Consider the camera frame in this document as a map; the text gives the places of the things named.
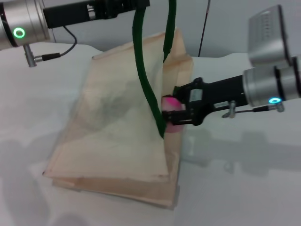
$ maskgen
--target paper bag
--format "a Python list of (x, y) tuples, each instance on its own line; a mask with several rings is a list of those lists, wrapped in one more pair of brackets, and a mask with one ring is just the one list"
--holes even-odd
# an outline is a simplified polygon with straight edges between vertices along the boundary
[[(176, 30), (163, 66), (164, 36), (143, 40), (158, 103), (190, 81), (193, 65)], [(128, 43), (93, 57), (74, 117), (44, 175), (56, 186), (172, 206), (181, 139), (181, 132), (166, 133), (164, 140), (159, 136), (138, 80), (133, 43)]]

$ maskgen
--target white table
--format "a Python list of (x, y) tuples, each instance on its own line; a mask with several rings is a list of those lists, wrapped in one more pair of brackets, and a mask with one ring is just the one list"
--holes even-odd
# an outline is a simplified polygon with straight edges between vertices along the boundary
[[(32, 45), (36, 55), (70, 45)], [(78, 45), (28, 68), (22, 48), (0, 52), (1, 226), (294, 226), (301, 222), (300, 101), (286, 112), (224, 112), (188, 126), (174, 211), (51, 185), (41, 174), (98, 50)], [(246, 54), (195, 58), (193, 78), (240, 75)]]

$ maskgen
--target pink sponge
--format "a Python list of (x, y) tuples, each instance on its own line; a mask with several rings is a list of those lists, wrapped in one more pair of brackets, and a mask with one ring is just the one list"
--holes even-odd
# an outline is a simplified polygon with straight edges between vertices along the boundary
[[(183, 110), (182, 104), (176, 98), (163, 97), (162, 98), (162, 111), (180, 111)], [(166, 133), (176, 133), (183, 130), (184, 125), (174, 126), (171, 122), (167, 123)]]

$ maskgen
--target white wall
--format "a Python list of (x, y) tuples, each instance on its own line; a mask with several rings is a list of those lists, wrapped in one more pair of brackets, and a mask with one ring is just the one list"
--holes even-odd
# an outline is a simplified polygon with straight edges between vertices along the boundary
[[(44, 0), (46, 7), (82, 0)], [(198, 54), (207, 0), (178, 0), (177, 26), (182, 30), (187, 51)], [(300, 0), (212, 0), (202, 56), (221, 57), (233, 52), (246, 52), (248, 19), (267, 7), (281, 4), (284, 8), (290, 49), (301, 53), (301, 1)], [(150, 0), (147, 8), (144, 35), (165, 30), (168, 0)], [(89, 44), (99, 50), (132, 40), (134, 12), (119, 15), (115, 19), (94, 21), (70, 26), (80, 43)], [(57, 42), (72, 42), (62, 28), (54, 29)]]

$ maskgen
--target green rope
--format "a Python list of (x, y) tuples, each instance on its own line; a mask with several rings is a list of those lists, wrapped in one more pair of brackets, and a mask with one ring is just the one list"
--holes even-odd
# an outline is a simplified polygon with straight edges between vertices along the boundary
[(142, 25), (143, 25), (144, 14), (145, 14), (145, 8), (137, 9), (135, 12), (134, 22), (133, 22), (133, 43), (134, 43), (136, 66), (137, 66), (138, 76), (144, 95), (147, 99), (147, 102), (150, 105), (151, 112), (156, 120), (156, 124), (160, 136), (164, 138), (166, 123), (158, 107), (156, 96), (152, 91), (151, 85), (147, 79), (146, 71), (144, 67), (144, 61), (143, 61)]
[[(142, 45), (142, 29), (143, 29), (144, 14), (145, 14), (145, 8), (137, 9), (133, 21), (133, 43), (134, 43), (136, 66), (138, 71), (138, 77), (144, 95), (146, 97), (147, 102), (149, 103), (151, 112), (155, 118), (159, 134), (162, 138), (164, 138), (166, 122), (162, 117), (161, 111), (158, 107), (156, 96), (147, 79), (146, 71), (144, 67), (143, 45)], [(165, 34), (165, 40), (163, 46), (164, 61), (166, 60), (173, 46), (175, 15), (176, 15), (176, 0), (169, 0), (169, 12), (168, 12), (166, 34)]]

